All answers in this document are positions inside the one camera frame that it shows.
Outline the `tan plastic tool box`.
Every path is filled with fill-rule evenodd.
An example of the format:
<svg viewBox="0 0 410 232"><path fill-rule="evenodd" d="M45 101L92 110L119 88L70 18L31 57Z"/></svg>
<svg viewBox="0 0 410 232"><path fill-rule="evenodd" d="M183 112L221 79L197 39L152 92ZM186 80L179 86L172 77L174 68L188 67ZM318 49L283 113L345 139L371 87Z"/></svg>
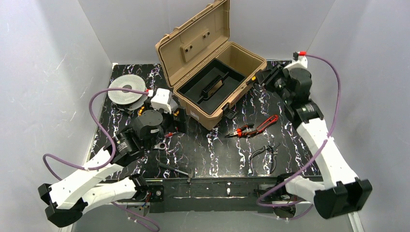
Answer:
<svg viewBox="0 0 410 232"><path fill-rule="evenodd" d="M267 67L263 57L243 48L230 38L230 3L216 0L201 12L174 28L156 44L168 87L178 98L187 113L207 130L213 129L222 118L233 119L232 107L251 89L246 82L257 71ZM240 86L211 115L189 102L177 92L213 59L218 59L243 74Z"/></svg>

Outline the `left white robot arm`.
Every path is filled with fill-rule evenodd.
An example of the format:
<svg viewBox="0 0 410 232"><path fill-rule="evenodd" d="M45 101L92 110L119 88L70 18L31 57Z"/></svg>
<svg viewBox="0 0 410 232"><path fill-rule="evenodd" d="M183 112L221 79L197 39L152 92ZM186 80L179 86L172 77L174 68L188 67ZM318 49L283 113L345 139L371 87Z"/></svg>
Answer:
<svg viewBox="0 0 410 232"><path fill-rule="evenodd" d="M141 174L133 174L115 183L105 179L141 159L149 150L159 147L170 133L187 131L187 114L178 107L170 114L163 109L149 109L134 118L110 143L83 166L54 184L38 187L46 203L47 219L59 228L77 222L86 212L118 200L149 200L155 194Z"/></svg>

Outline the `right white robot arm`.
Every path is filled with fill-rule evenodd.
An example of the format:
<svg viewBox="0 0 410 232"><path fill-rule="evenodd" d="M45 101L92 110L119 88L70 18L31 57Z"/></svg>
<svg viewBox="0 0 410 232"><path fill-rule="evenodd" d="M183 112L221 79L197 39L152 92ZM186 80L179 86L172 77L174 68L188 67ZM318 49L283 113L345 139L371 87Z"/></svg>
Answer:
<svg viewBox="0 0 410 232"><path fill-rule="evenodd" d="M278 207L264 200L269 195L293 195L310 202L324 219L360 211L373 187L360 179L344 160L327 128L323 114L310 98L311 73L301 67L277 65L255 74L257 84L277 93L285 103L288 120L296 127L310 152L311 160L292 175L278 176L276 186L257 199L264 207Z"/></svg>

